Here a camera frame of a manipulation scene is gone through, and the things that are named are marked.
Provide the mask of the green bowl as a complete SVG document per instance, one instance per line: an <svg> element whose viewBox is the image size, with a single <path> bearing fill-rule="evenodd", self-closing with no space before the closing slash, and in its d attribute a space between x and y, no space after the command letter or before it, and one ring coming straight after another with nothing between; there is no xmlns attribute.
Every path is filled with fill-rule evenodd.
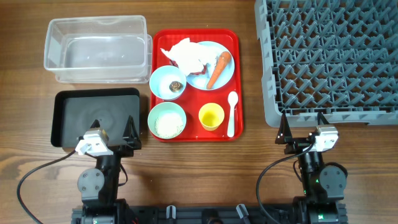
<svg viewBox="0 0 398 224"><path fill-rule="evenodd" d="M184 123L183 130L185 129L185 126L186 126L186 123L187 123L187 116L186 116L186 114L185 114L185 111L182 109L182 107L179 106L179 105L176 104L176 103L172 103L172 102L163 102L163 103L160 103L160 104L154 106L154 107L151 109L151 111L149 112L149 115L148 115L148 118L147 118L147 124L148 124L149 130L151 131L151 133L152 133L154 136L160 138L160 137L157 135L156 131L155 131L155 120L156 120L159 116L161 116L161 115L163 115L163 114L172 113L172 112L178 113L178 114L182 117L183 123Z"/></svg>

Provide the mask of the white rice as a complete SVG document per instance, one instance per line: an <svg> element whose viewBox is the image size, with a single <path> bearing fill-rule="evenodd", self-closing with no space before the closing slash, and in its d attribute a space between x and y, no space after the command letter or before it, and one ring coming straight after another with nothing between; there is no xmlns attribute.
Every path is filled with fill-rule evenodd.
<svg viewBox="0 0 398 224"><path fill-rule="evenodd" d="M182 117L175 112L166 113L155 120L155 131L162 139L171 139L179 135L184 127Z"/></svg>

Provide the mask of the light blue bowl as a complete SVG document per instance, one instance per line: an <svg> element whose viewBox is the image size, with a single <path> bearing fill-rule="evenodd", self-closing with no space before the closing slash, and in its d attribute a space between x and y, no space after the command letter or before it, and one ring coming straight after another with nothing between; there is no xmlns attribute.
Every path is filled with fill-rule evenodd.
<svg viewBox="0 0 398 224"><path fill-rule="evenodd" d="M172 81L178 81L183 84L180 92L173 93L169 89ZM149 86L151 92L161 100L176 100L184 92L187 86L187 78L182 71L174 66L165 65L156 69L150 77Z"/></svg>

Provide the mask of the brown food lump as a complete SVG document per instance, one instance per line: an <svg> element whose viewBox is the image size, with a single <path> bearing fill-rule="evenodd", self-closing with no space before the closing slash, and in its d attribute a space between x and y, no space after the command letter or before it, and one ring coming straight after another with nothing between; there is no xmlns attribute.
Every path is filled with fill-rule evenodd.
<svg viewBox="0 0 398 224"><path fill-rule="evenodd" d="M183 84L178 81L172 81L171 84L169 85L169 89L173 93L180 92L182 88Z"/></svg>

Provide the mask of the yellow cup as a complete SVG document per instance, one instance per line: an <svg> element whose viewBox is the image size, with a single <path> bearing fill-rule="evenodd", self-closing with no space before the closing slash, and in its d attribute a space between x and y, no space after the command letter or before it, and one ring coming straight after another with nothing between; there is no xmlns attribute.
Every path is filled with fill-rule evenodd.
<svg viewBox="0 0 398 224"><path fill-rule="evenodd" d="M200 108L198 118L205 130L214 131L224 120L224 109L219 104L207 103Z"/></svg>

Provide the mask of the light blue plate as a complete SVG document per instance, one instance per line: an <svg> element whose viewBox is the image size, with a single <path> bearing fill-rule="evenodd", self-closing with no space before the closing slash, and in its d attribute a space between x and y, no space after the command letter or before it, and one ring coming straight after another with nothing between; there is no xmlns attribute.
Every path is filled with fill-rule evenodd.
<svg viewBox="0 0 398 224"><path fill-rule="evenodd" d="M198 44L210 48L217 54L217 56L219 56L222 52L229 52L230 55L232 55L232 53L226 47L216 42L202 41L199 42ZM208 91L206 86L208 81L210 80L214 68L215 67L213 65L207 63L205 65L205 73L203 75L189 75L187 77L187 83L189 83L192 87L197 88L199 90ZM224 70L221 72L220 76L218 77L215 84L212 86L211 90L216 90L225 86L232 79L234 74L234 69L235 69L234 58L231 57L231 60L225 66Z"/></svg>

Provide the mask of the white napkin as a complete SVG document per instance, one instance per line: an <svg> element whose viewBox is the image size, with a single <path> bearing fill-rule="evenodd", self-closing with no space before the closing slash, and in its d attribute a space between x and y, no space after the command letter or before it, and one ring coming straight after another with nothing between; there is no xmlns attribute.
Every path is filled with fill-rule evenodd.
<svg viewBox="0 0 398 224"><path fill-rule="evenodd" d="M192 72L200 72L207 63L215 66L218 56L210 48L192 42L189 37L173 45L170 50L160 48L161 52L178 64L178 68L186 76Z"/></svg>

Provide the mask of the orange carrot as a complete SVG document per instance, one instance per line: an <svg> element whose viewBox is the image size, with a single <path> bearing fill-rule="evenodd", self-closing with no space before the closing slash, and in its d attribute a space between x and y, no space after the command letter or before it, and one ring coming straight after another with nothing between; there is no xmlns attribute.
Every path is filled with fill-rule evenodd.
<svg viewBox="0 0 398 224"><path fill-rule="evenodd" d="M227 51L224 51L221 53L221 55L218 57L218 61L216 64L216 67L207 83L206 89L210 90L213 88L213 85L216 83L217 79L223 72L223 70L226 68L226 66L229 64L231 61L231 54Z"/></svg>

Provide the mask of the red snack wrapper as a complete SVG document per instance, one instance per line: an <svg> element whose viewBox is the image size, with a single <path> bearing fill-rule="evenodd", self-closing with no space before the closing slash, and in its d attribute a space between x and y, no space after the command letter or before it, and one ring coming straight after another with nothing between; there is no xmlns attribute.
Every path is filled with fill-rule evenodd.
<svg viewBox="0 0 398 224"><path fill-rule="evenodd" d="M178 67L178 64L176 63L176 61L174 60L169 60L170 65L174 66L174 67ZM204 75L207 71L207 67L204 65L202 71L200 72L192 72L190 73L191 75Z"/></svg>

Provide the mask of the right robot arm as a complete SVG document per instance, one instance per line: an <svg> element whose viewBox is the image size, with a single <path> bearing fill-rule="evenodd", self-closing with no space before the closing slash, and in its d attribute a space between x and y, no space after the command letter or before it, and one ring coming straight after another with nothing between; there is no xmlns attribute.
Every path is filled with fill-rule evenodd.
<svg viewBox="0 0 398 224"><path fill-rule="evenodd" d="M276 144L285 145L285 154L298 159L304 196L295 197L289 222L301 224L348 223L344 199L348 171L336 162L325 163L322 154L334 148L339 134L322 113L317 114L314 132L305 138L294 138L285 114L280 120Z"/></svg>

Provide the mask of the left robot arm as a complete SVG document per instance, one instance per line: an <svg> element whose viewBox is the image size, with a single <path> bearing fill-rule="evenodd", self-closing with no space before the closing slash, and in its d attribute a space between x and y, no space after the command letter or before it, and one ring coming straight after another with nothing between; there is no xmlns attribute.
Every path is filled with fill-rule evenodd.
<svg viewBox="0 0 398 224"><path fill-rule="evenodd" d="M92 156L96 166L83 171L77 182L81 192L81 209L72 210L72 224L95 223L139 223L139 218L129 208L125 199L118 199L119 173L125 171L121 165L123 157L132 157L142 147L129 116L123 132L122 144L109 146L107 132L96 119L87 132L79 137L75 151L80 155Z"/></svg>

